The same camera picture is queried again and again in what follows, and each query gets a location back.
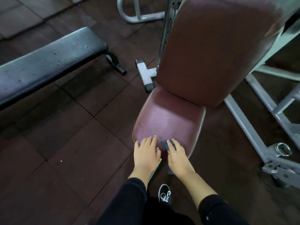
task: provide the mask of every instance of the black sneaker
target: black sneaker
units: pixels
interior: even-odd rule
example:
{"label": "black sneaker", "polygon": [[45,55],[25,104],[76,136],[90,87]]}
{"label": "black sneaker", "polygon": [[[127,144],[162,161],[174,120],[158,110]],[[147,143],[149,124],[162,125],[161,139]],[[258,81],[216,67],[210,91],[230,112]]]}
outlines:
{"label": "black sneaker", "polygon": [[158,200],[160,203],[166,202],[169,205],[171,204],[171,190],[167,184],[160,186],[158,191]]}

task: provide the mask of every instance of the padded bench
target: padded bench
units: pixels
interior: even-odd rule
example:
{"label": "padded bench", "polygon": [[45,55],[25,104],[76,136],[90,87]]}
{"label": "padded bench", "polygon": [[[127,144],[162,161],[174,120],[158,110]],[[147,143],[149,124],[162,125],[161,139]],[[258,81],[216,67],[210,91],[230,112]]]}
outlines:
{"label": "padded bench", "polygon": [[117,70],[126,73],[116,56],[108,52],[106,42],[88,27],[0,66],[0,110],[102,54],[107,54]]}

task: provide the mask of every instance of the person's right hand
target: person's right hand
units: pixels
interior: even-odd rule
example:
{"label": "person's right hand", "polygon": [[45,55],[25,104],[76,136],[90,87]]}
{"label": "person's right hand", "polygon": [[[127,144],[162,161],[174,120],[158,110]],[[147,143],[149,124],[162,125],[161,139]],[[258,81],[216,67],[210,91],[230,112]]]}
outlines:
{"label": "person's right hand", "polygon": [[184,148],[179,144],[177,140],[172,139],[175,144],[176,150],[173,147],[172,143],[168,140],[167,144],[169,146],[168,151],[168,162],[169,167],[173,173],[182,180],[187,174],[195,172],[193,166],[185,155]]}

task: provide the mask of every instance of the black sleeve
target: black sleeve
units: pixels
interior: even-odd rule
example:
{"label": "black sleeve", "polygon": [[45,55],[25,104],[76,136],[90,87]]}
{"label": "black sleeve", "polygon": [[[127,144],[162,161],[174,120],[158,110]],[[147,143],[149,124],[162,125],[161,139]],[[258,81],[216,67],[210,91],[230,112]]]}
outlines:
{"label": "black sleeve", "polygon": [[97,225],[142,224],[146,198],[145,184],[138,178],[127,179]]}
{"label": "black sleeve", "polygon": [[199,204],[198,212],[204,225],[249,225],[218,195],[204,198]]}

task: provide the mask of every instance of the white curved frame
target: white curved frame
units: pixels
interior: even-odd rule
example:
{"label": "white curved frame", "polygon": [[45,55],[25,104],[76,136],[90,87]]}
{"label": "white curved frame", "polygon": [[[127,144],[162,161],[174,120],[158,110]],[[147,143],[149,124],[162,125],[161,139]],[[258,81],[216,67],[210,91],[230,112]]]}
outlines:
{"label": "white curved frame", "polygon": [[133,0],[136,16],[128,16],[123,11],[123,0],[117,0],[118,10],[121,17],[128,23],[137,24],[141,22],[163,19],[165,12],[141,15],[139,0]]}

